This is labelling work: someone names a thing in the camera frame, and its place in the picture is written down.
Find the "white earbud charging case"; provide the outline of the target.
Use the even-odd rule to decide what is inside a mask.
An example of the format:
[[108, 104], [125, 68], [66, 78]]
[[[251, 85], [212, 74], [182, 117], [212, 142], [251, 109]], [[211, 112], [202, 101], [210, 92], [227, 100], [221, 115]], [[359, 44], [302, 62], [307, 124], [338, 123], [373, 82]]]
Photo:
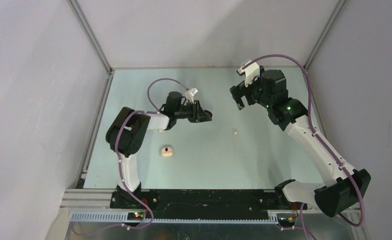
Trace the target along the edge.
[[163, 147], [161, 148], [161, 156], [163, 157], [171, 157], [173, 155], [173, 149], [171, 147]]

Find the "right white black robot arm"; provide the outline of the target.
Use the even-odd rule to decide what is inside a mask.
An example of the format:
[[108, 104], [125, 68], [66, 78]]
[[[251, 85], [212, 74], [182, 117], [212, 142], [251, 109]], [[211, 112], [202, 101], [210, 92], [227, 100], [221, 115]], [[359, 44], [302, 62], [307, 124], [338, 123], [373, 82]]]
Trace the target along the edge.
[[284, 73], [263, 68], [238, 70], [237, 73], [245, 77], [230, 88], [238, 109], [244, 108], [243, 97], [249, 105], [259, 104], [266, 108], [271, 122], [303, 148], [323, 180], [319, 184], [286, 180], [275, 187], [275, 204], [287, 209], [294, 202], [306, 203], [318, 207], [328, 217], [335, 217], [358, 203], [371, 181], [369, 172], [356, 170], [317, 127], [309, 125], [307, 108], [288, 95]]

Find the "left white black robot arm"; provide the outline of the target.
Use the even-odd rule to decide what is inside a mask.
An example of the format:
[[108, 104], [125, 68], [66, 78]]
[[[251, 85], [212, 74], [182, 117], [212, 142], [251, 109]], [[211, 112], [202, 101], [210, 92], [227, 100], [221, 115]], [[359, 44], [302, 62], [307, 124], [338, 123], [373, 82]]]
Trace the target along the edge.
[[147, 132], [169, 131], [182, 119], [195, 124], [204, 123], [212, 121], [213, 114], [204, 109], [199, 100], [171, 91], [165, 103], [156, 111], [123, 107], [109, 127], [105, 139], [117, 157], [117, 192], [124, 192], [122, 201], [129, 208], [136, 208], [142, 202], [142, 195], [138, 192], [141, 180], [138, 175], [137, 153]]

